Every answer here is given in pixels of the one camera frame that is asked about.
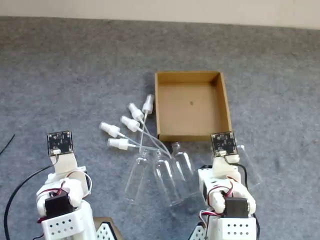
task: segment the gray carpet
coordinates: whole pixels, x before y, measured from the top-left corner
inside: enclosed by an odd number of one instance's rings
[[[154,91],[157,71],[218,70],[225,74],[236,137],[263,179],[251,192],[260,239],[317,239],[319,67],[316,30],[0,18],[0,148],[16,133],[0,156],[0,214],[16,185],[49,164],[46,134],[71,130],[77,160],[92,176],[88,201],[95,216],[113,217],[128,240],[186,240],[203,208],[201,199],[170,212],[149,173],[140,205],[127,205],[124,188],[135,151],[107,149],[108,137],[98,125],[119,124],[129,102],[141,106]],[[154,115],[148,125],[155,133]],[[184,146],[197,166],[210,161],[208,143]],[[17,194],[9,214],[11,239],[41,234],[35,193],[49,172]]]

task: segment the white wall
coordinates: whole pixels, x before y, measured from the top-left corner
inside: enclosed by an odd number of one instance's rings
[[[223,23],[320,29],[320,0],[0,0],[0,16]]]

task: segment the robotic arm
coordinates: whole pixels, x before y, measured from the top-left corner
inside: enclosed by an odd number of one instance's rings
[[[208,209],[200,211],[202,222],[189,240],[258,240],[256,201],[241,181],[234,134],[212,134],[211,140],[212,166],[198,170],[199,189]]]
[[[103,222],[96,232],[91,206],[83,200],[91,193],[92,180],[86,167],[77,164],[71,132],[49,133],[47,142],[55,172],[36,193],[38,222],[45,239],[117,239],[109,222]]]

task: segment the cardboard box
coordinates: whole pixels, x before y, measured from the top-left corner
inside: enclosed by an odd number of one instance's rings
[[[155,109],[161,141],[210,141],[212,133],[232,130],[221,72],[157,72]]]

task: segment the circuit board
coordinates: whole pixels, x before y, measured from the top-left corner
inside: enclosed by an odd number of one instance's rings
[[[54,156],[54,150],[60,150],[60,154],[74,152],[71,131],[51,132],[47,135],[48,154]]]
[[[233,131],[211,134],[214,157],[238,154],[237,144]]]

